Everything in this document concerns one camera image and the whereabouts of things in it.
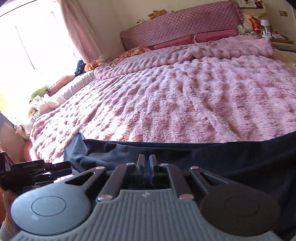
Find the person's left hand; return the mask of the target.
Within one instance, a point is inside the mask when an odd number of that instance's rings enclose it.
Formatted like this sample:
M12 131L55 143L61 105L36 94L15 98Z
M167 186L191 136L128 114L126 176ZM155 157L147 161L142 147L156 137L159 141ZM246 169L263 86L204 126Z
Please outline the person's left hand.
M12 217L11 217L11 206L13 201L17 198L17 195L12 192L11 190L6 190L3 193L3 202L4 202L4 208L6 211L6 217L4 220L4 226L7 228L7 230L11 233L11 234L15 234L15 224L12 221Z

